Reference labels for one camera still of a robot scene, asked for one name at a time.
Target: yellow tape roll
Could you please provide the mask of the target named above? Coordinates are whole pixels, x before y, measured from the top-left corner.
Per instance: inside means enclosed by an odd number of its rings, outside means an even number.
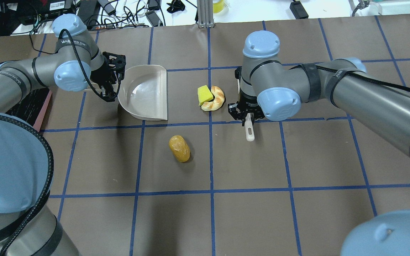
[[[213,0],[213,13],[219,13],[224,9],[224,0]]]

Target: white tray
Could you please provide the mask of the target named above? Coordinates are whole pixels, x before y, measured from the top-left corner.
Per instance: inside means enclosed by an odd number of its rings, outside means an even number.
[[[159,65],[137,65],[126,69],[124,76],[118,94],[121,106],[141,120],[167,120],[167,70]]]

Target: yellow sponge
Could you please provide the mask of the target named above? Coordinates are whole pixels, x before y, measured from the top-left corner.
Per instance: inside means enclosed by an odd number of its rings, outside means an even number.
[[[206,85],[200,86],[197,89],[197,95],[199,96],[199,106],[201,106],[204,102],[208,102],[213,99],[213,94]]]

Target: potato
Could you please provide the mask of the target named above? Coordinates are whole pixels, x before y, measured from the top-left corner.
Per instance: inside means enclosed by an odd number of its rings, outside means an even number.
[[[182,136],[176,135],[170,138],[169,147],[178,162],[186,162],[189,160],[191,150]]]

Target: sticker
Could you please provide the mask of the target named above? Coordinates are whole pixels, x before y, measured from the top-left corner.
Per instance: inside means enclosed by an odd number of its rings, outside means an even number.
[[[50,10],[63,9],[64,8],[64,3],[65,3],[64,1],[51,3],[50,4]]]

